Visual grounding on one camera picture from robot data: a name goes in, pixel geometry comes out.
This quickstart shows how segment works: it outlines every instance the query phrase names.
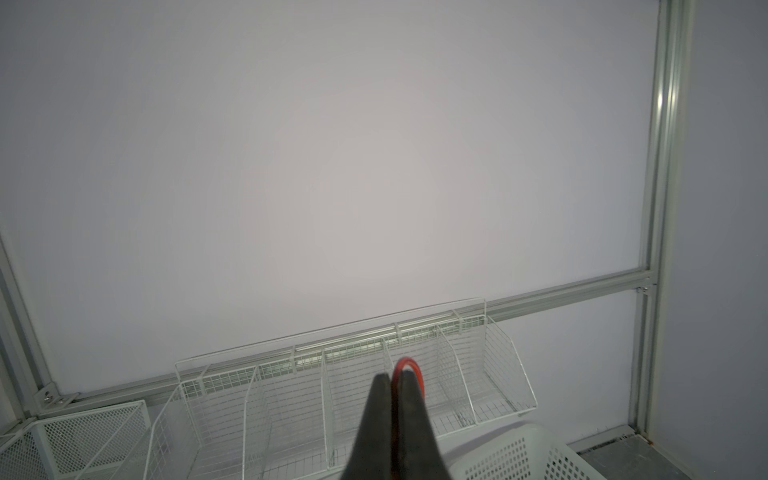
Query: horizontal metal rail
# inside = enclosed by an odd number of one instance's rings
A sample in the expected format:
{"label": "horizontal metal rail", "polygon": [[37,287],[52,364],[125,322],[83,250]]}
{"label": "horizontal metal rail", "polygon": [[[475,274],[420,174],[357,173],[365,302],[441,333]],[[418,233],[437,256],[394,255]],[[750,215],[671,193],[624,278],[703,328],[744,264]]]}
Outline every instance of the horizontal metal rail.
{"label": "horizontal metal rail", "polygon": [[[541,312],[543,310],[549,310],[571,303],[590,300],[599,296],[650,286],[653,284],[652,279],[653,274],[649,270],[629,270],[626,272],[600,276],[554,288],[494,300],[488,303],[487,314],[494,321],[500,322],[518,316],[528,315],[530,313]],[[455,319],[457,315],[467,321],[472,321],[472,318],[470,317],[482,315],[482,307],[468,307],[456,310],[455,312],[401,322],[398,325],[400,329],[417,329],[445,323],[451,318]],[[397,335],[395,330],[390,331],[393,328],[394,327],[392,326],[385,326],[377,329],[370,329],[364,332],[326,339],[318,343],[297,346],[295,349],[281,349],[260,354],[258,356],[250,356],[224,362],[208,366],[205,369],[205,374],[211,375],[216,372],[244,368],[248,365],[261,365],[272,361],[277,362],[276,368],[278,370],[296,368],[296,365],[301,365],[303,360],[306,360],[308,363],[313,363],[317,360],[319,357],[314,358],[313,355],[318,349],[328,349],[342,344],[365,342],[366,340],[381,338],[382,336],[393,333]],[[196,379],[202,370],[203,369],[196,369],[189,372],[182,372],[181,380],[185,382],[187,380]],[[160,405],[165,402],[178,383],[178,378],[175,374],[168,374],[110,389],[86,393],[80,395],[77,400],[69,404],[66,408],[57,411],[54,415],[79,412],[82,410],[139,399],[145,400],[149,406]]]}

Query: red loop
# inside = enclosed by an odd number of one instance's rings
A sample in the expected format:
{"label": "red loop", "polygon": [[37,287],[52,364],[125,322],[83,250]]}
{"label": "red loop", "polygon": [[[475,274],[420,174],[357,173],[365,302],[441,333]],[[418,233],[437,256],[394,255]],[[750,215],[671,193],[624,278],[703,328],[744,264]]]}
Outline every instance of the red loop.
{"label": "red loop", "polygon": [[416,379],[419,381],[419,387],[422,389],[422,397],[424,396],[424,378],[422,377],[422,370],[419,368],[419,365],[416,363],[414,359],[412,359],[409,356],[404,356],[400,360],[397,361],[397,365],[395,365],[395,371],[392,372],[392,385],[397,389],[397,381],[400,378],[400,372],[402,372],[402,369],[405,367],[411,367],[413,369],[413,372],[416,374]]}

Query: gray floor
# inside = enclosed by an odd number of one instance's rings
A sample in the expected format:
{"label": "gray floor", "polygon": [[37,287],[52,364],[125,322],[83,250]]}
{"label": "gray floor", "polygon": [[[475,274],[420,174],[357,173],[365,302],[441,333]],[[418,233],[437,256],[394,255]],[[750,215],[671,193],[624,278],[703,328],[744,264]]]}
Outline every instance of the gray floor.
{"label": "gray floor", "polygon": [[607,480],[690,480],[638,436],[586,452],[581,457]]}

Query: metal bracket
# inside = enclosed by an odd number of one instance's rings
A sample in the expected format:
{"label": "metal bracket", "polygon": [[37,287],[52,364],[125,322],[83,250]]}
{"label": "metal bracket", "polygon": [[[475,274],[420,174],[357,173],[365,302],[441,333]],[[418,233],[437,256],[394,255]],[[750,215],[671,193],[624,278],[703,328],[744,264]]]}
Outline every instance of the metal bracket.
{"label": "metal bracket", "polygon": [[56,384],[51,382],[38,390],[34,395],[35,404],[38,407],[40,414],[56,412],[63,409],[65,406],[74,400],[78,396],[77,393],[70,393],[69,395],[60,395]]}

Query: red cable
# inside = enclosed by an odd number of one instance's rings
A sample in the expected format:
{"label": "red cable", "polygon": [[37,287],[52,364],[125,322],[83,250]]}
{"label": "red cable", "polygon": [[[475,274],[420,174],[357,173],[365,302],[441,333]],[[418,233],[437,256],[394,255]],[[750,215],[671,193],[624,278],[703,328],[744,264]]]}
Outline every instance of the red cable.
{"label": "red cable", "polygon": [[400,372],[405,367],[411,367],[416,374],[416,379],[419,381],[419,387],[422,389],[422,397],[424,396],[424,377],[422,377],[422,370],[414,359],[409,356],[404,356],[397,361],[395,365],[395,371],[392,372],[392,390],[397,391],[397,381],[400,378]]}

